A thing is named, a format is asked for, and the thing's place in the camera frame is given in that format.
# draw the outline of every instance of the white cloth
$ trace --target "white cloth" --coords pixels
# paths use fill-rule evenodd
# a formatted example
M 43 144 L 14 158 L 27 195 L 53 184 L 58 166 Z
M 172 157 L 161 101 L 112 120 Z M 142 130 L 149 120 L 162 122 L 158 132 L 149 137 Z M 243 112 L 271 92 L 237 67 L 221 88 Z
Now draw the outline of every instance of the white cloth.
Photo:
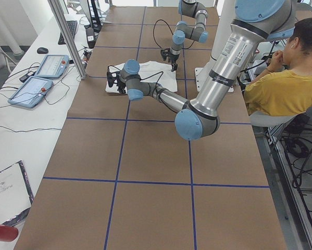
M 119 68 L 120 70 L 123 68 L 124 64 L 115 65 L 115 67 Z M 109 67 L 110 72 L 118 71 L 118 69 L 114 67 Z M 142 79 L 152 76 L 160 71 L 163 71 L 164 74 L 159 79 L 158 83 L 162 85 L 164 88 L 168 89 L 169 91 L 176 92 L 178 91 L 177 81 L 176 81 L 176 72 L 171 72 L 172 67 L 169 64 L 161 64 L 156 61 L 148 61 L 143 64 L 140 64 L 140 71 L 139 75 Z M 144 80 L 144 82 L 157 82 L 158 78 L 160 77 L 161 73 Z M 118 87 L 114 83 L 113 87 L 108 86 L 108 82 L 106 84 L 106 92 L 108 93 L 119 93 Z

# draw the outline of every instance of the black keyboard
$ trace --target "black keyboard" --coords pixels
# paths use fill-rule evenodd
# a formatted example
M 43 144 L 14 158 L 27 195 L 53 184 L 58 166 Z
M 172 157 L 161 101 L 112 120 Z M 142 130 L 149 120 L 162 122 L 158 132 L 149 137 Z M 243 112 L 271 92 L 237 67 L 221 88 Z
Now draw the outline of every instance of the black keyboard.
M 70 33 L 72 35 L 72 38 L 74 39 L 74 35 L 76 34 L 76 29 L 77 29 L 77 21 L 76 20 L 72 20 L 72 21 L 66 21 L 68 28 L 70 30 Z M 58 44 L 65 44 L 64 38 L 62 33 L 60 34 L 60 38 L 58 39 Z

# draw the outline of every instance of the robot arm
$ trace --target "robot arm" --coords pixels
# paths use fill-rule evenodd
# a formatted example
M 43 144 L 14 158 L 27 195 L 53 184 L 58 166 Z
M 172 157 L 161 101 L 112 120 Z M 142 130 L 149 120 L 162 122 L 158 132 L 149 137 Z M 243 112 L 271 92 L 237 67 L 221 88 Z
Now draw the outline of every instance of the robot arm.
M 178 22 L 172 37 L 171 48 L 162 49 L 160 51 L 163 60 L 165 61 L 167 58 L 168 62 L 171 62 L 172 71 L 178 68 L 177 60 L 185 38 L 200 43 L 205 43 L 208 38 L 208 32 L 205 31 L 208 12 L 203 4 L 196 2 L 196 0 L 180 0 L 179 14 L 195 18 L 196 23 L 193 28 L 188 26 L 185 21 Z
M 196 98 L 187 100 L 160 84 L 141 82 L 139 63 L 128 60 L 119 79 L 127 86 L 129 99 L 136 101 L 152 96 L 177 112 L 176 129 L 186 140 L 197 140 L 215 133 L 220 123 L 217 108 L 258 44 L 293 34 L 296 0 L 254 2 L 253 6 L 252 1 L 236 0 L 232 33 Z

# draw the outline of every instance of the tablet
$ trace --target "tablet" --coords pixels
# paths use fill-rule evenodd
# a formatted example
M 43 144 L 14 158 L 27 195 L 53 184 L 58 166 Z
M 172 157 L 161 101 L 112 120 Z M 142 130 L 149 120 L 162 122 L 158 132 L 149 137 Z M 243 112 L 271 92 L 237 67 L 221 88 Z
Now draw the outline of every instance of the tablet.
M 40 77 L 29 77 L 25 83 L 8 99 L 8 103 L 26 108 L 37 105 L 52 88 L 53 81 Z
M 69 65 L 69 56 L 67 55 L 46 55 L 42 60 L 36 77 L 58 79 Z

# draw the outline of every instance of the black hair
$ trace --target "black hair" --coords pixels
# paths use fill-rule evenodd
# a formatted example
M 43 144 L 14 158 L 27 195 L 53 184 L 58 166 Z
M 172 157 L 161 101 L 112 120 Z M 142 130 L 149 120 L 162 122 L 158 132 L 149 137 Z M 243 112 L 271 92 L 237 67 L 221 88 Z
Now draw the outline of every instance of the black hair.
M 312 52 L 312 18 L 303 19 L 295 24 L 295 30 L 289 41 L 299 38 L 305 55 Z

